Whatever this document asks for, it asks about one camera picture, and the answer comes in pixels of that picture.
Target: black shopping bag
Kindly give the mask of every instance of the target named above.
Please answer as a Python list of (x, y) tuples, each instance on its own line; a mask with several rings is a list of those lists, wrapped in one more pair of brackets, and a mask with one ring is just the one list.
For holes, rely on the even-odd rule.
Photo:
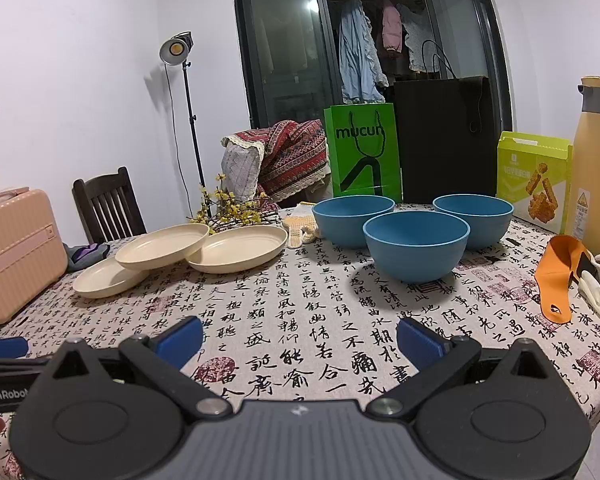
[(405, 203), (439, 196), (495, 196), (498, 137), (489, 79), (396, 82), (395, 116)]

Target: warning label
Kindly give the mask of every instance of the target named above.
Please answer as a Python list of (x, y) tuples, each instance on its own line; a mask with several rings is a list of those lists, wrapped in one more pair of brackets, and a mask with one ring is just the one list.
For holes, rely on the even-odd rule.
[(573, 232), (571, 236), (582, 240), (584, 231), (587, 228), (587, 217), (589, 216), (589, 206), (591, 205), (591, 193), (586, 189), (578, 190), (578, 201), (576, 203), (575, 220), (573, 222)]

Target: yellow-green box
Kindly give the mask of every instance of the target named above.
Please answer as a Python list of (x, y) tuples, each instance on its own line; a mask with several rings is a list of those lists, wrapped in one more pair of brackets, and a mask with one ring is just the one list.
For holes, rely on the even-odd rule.
[(498, 142), (498, 197), (514, 205), (518, 218), (563, 234), (572, 154), (568, 139), (503, 132)]

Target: tablecloth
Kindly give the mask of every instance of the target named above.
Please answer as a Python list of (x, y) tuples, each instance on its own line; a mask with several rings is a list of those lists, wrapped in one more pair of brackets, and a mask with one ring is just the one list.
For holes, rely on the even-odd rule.
[[(440, 335), (470, 335), (485, 347), (535, 339), (595, 426), (600, 319), (573, 286), (571, 322), (557, 325), (540, 313), (533, 273), (551, 236), (514, 218), (500, 243), (467, 251), (453, 273), (423, 285), (398, 282), (376, 268), (367, 250), (343, 250), (328, 240), (286, 249), (240, 274), (201, 274), (176, 264), (104, 300), (76, 296), (76, 274), (68, 274), (1, 327), (0, 337), (24, 336), (30, 354), (40, 356), (69, 336), (115, 346), (196, 315), (205, 340), (182, 371), (234, 408), (243, 399), (343, 398), (364, 407), (417, 372), (395, 337), (398, 318), (412, 316)], [(113, 243), (112, 254), (123, 243)], [(16, 478), (6, 431), (0, 459), (4, 477)]]

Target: dark brown chair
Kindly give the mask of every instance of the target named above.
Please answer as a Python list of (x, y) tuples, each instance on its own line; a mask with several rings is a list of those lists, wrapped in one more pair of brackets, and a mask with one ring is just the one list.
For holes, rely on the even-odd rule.
[(104, 243), (146, 233), (126, 168), (87, 182), (74, 182), (75, 205), (89, 243)]

